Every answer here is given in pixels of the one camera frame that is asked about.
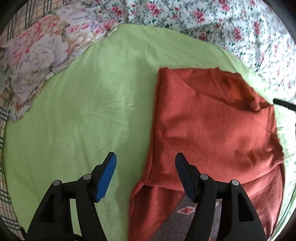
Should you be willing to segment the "rose print floral quilt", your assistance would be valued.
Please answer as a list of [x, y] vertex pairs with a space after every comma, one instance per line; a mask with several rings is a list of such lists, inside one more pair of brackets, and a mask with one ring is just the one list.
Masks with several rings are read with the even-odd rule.
[[86, 1], [108, 20], [171, 29], [219, 45], [295, 103], [295, 42], [263, 1]]

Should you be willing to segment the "pastel floral pillow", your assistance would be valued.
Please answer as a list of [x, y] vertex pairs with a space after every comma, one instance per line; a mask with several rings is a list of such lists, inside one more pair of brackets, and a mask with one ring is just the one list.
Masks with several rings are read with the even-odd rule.
[[1, 113], [19, 121], [46, 80], [67, 68], [90, 45], [109, 37], [118, 23], [92, 2], [50, 12], [1, 48]]

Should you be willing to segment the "orange knit sweater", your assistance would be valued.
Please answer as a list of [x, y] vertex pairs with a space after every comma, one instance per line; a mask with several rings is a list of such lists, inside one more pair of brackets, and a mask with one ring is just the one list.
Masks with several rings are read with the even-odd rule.
[[274, 107], [240, 74], [159, 70], [147, 164], [130, 199], [129, 240], [151, 240], [172, 214], [183, 221], [193, 215], [177, 209], [185, 197], [177, 153], [216, 181], [238, 180], [265, 234], [273, 233], [285, 183]]

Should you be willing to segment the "light green bed sheet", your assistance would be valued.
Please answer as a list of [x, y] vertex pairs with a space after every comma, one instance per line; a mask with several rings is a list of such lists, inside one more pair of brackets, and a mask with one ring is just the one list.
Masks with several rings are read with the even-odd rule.
[[280, 95], [222, 48], [175, 31], [122, 25], [45, 85], [33, 108], [9, 123], [1, 174], [1, 221], [18, 235], [55, 177], [70, 180], [118, 157], [108, 196], [97, 207], [110, 240], [127, 239], [127, 204], [147, 155], [160, 67], [219, 67], [238, 72], [267, 99]]

